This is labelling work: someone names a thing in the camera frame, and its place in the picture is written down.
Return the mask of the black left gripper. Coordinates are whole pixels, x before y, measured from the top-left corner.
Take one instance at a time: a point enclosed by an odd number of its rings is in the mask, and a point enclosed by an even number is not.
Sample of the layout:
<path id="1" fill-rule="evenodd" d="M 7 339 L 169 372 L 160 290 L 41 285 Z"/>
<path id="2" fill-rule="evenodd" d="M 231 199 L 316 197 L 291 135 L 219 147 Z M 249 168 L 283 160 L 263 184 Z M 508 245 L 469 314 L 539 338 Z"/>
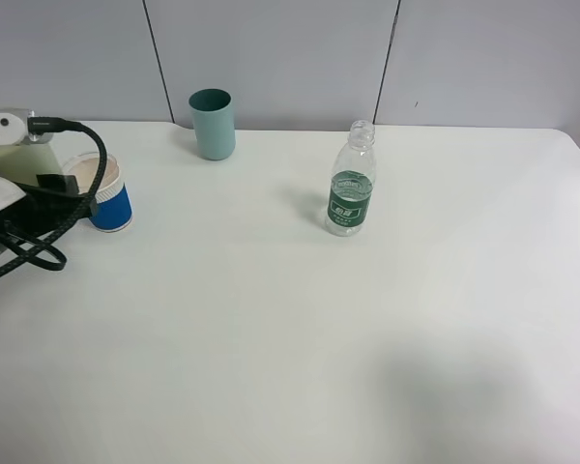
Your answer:
<path id="1" fill-rule="evenodd" d="M 39 237 L 55 230 L 81 204 L 84 194 L 74 175 L 39 174 L 36 178 L 37 187 L 19 185 L 25 196 L 0 211 L 0 234 L 6 234 L 8 222 Z"/>

